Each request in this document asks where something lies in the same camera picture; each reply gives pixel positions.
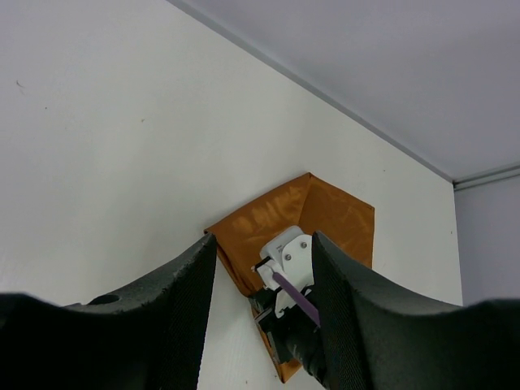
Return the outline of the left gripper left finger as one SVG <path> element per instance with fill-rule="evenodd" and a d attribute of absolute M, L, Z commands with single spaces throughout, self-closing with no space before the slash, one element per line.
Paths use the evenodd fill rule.
<path fill-rule="evenodd" d="M 2 388 L 196 388 L 216 249 L 207 234 L 177 258 L 85 305 L 2 294 Z"/>

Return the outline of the orange cloth napkin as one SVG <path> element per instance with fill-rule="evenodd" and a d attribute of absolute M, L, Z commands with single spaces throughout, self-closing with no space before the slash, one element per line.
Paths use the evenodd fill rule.
<path fill-rule="evenodd" d="M 371 267 L 375 208 L 305 173 L 233 211 L 205 232 L 215 235 L 218 256 L 239 292 L 251 297 L 263 282 L 251 267 L 263 245 L 291 226 L 321 231 L 362 264 Z"/>

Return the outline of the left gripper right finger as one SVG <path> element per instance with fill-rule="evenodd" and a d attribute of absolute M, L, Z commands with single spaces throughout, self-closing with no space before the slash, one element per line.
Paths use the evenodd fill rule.
<path fill-rule="evenodd" d="M 516 389 L 519 302 L 423 296 L 312 236 L 314 295 L 331 389 Z"/>

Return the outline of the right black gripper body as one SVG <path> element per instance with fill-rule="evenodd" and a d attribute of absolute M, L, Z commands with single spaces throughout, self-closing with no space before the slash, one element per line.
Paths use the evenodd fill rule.
<path fill-rule="evenodd" d="M 249 297 L 254 321 L 282 383 L 304 369 L 325 383 L 325 355 L 320 328 L 297 305 L 275 315 L 275 295 L 262 289 Z"/>

